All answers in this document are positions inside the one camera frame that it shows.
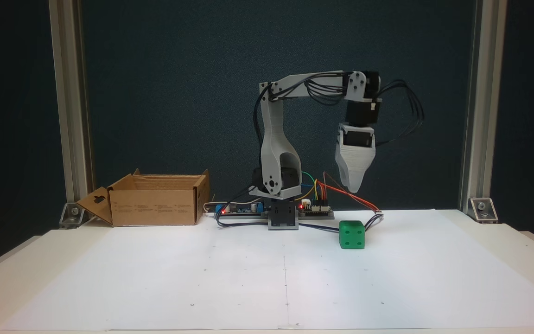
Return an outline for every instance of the yellow wire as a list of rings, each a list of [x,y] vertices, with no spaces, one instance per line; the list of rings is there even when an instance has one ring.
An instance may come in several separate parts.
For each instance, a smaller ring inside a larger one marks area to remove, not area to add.
[[[313,189],[314,189],[314,188],[310,188],[310,190],[306,193],[306,195],[300,197],[299,199],[295,199],[295,200],[296,200],[296,201],[299,201],[299,200],[305,198],[306,196],[310,195],[310,193],[312,192]]]
[[[316,196],[316,199],[318,200],[318,192],[316,191],[316,182],[318,182],[318,179],[314,180],[314,195]]]

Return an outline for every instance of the black cable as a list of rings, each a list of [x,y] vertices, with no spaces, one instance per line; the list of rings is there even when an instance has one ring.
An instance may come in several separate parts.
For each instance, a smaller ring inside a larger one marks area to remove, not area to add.
[[[310,228],[316,228],[317,230],[323,230],[327,232],[337,232],[339,233],[338,228],[330,227],[330,226],[322,226],[322,225],[312,225],[312,224],[304,224],[304,223],[298,223],[300,226],[304,227],[310,227]]]
[[[271,87],[271,83],[267,85],[261,91],[259,94],[259,97],[257,98],[257,101],[254,103],[254,111],[253,111],[253,125],[254,125],[254,132],[257,135],[257,139],[259,140],[259,166],[261,165],[261,149],[263,148],[263,135],[261,135],[261,127],[259,126],[259,117],[258,117],[258,111],[259,111],[259,105],[261,104],[261,99],[263,99],[263,96],[265,95],[266,91],[269,91],[269,87]]]
[[[240,192],[238,192],[231,200],[229,200],[222,208],[226,208],[230,203],[232,203],[232,201],[234,201],[235,199],[241,197],[242,195],[245,195],[247,194],[249,191],[253,190],[253,189],[249,189],[250,186],[252,186],[252,184],[249,184],[248,186],[246,186],[245,188],[243,188],[243,190],[241,190]],[[263,223],[263,222],[250,222],[250,223],[233,223],[233,224],[225,224],[223,222],[220,222],[220,216],[222,215],[222,212],[223,212],[223,209],[220,209],[216,212],[216,222],[218,223],[219,226],[222,226],[222,227],[231,227],[231,226],[247,226],[247,225],[267,225],[267,223]]]
[[[269,92],[269,94],[268,94],[269,95],[269,100],[273,101],[274,97],[276,97],[276,98],[284,98],[288,94],[290,94],[292,91],[294,91],[294,89],[299,87],[299,85],[301,85],[301,84],[303,84],[305,82],[311,81],[314,78],[336,78],[336,77],[347,76],[347,75],[349,75],[351,73],[352,72],[322,72],[322,73],[316,73],[316,74],[313,74],[312,76],[308,76],[308,77],[304,78],[303,80],[300,80],[299,82],[291,85],[290,87],[288,87],[286,89],[283,89],[283,90],[280,90],[280,91],[275,91],[275,89],[273,88],[273,87],[275,87],[275,85],[273,83],[269,83],[263,89],[263,91],[261,91],[261,93],[259,94],[259,97],[257,98],[257,101],[254,103],[254,110],[253,110],[254,131],[255,131],[255,133],[257,135],[257,139],[259,140],[259,166],[261,165],[261,149],[263,148],[263,135],[261,135],[261,127],[259,126],[258,110],[259,110],[259,105],[261,104],[261,100],[263,99],[263,97],[265,95],[265,92]]]
[[[377,214],[375,214],[374,216],[372,216],[372,218],[370,218],[370,219],[366,222],[366,224],[364,224],[364,231],[368,231],[369,228],[371,228],[371,227],[373,226],[374,222],[375,222],[378,218],[380,218],[380,219],[384,218],[384,214],[382,214],[382,213],[377,213]]]
[[[404,80],[394,80],[384,87],[382,87],[377,94],[377,97],[380,97],[387,91],[390,91],[392,89],[402,88],[405,89],[407,93],[407,99],[409,100],[409,107],[411,108],[411,115],[415,116],[415,121],[411,122],[397,137],[385,140],[385,141],[379,141],[377,142],[377,146],[382,146],[384,144],[388,144],[389,142],[395,141],[399,138],[406,137],[408,135],[411,135],[417,129],[419,129],[422,124],[424,123],[424,120],[426,118],[426,115],[424,114],[424,108],[422,107],[421,101],[418,99],[417,95],[409,88],[409,85]]]

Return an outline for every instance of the red wire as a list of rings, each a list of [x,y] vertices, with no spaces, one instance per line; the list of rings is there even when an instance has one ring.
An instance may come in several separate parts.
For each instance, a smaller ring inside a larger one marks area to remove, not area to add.
[[[334,186],[327,186],[326,184],[324,184],[324,183],[322,183],[322,182],[320,182],[320,181],[318,181],[318,184],[320,184],[321,188],[325,187],[325,188],[327,188],[327,189],[335,190],[335,192],[342,193],[342,194],[346,194],[346,195],[348,195],[348,196],[350,196],[350,197],[352,197],[352,198],[354,198],[354,199],[357,199],[358,201],[360,201],[361,203],[363,203],[363,205],[367,206],[370,210],[372,210],[372,211],[374,211],[374,212],[380,212],[380,209],[379,209],[376,205],[370,203],[370,202],[367,201],[366,199],[361,199],[360,197],[357,197],[357,196],[354,195],[354,194],[350,194],[350,193],[348,193],[348,192],[346,192],[346,191],[344,191],[344,190],[335,188]]]

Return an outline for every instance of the white table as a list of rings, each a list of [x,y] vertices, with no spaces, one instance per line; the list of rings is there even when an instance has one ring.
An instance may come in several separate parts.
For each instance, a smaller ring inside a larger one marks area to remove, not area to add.
[[[439,212],[494,256],[534,284],[534,241],[531,238],[506,224],[480,225],[456,210]],[[31,244],[23,245],[24,248],[19,252],[8,255],[9,258],[0,263],[0,325],[110,230],[111,228],[102,222],[91,222],[76,230],[55,230],[34,240]],[[171,334],[175,332],[181,331],[166,331]],[[182,331],[187,334],[195,332],[198,331]],[[269,332],[279,334],[282,330]],[[519,334],[534,333],[534,328],[347,330],[346,332]],[[43,332],[19,332],[19,334],[25,333],[42,334]]]

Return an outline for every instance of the orange wire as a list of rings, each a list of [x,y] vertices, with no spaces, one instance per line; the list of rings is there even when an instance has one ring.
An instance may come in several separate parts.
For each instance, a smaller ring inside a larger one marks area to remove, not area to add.
[[[361,203],[363,203],[363,205],[367,206],[370,210],[372,210],[374,212],[380,212],[380,209],[376,205],[370,203],[366,199],[361,199],[360,197],[358,197],[358,196],[356,196],[354,194],[350,194],[350,193],[346,192],[345,190],[341,190],[341,189],[335,188],[334,186],[327,186],[326,184],[324,184],[324,183],[322,183],[320,181],[318,183],[320,184],[321,187],[324,186],[324,187],[326,187],[328,189],[335,190],[335,192],[346,194],[346,195],[348,195],[348,196],[360,201]]]
[[[323,171],[323,183],[324,183],[324,198],[326,199],[327,198],[327,178],[324,177],[324,171]]]

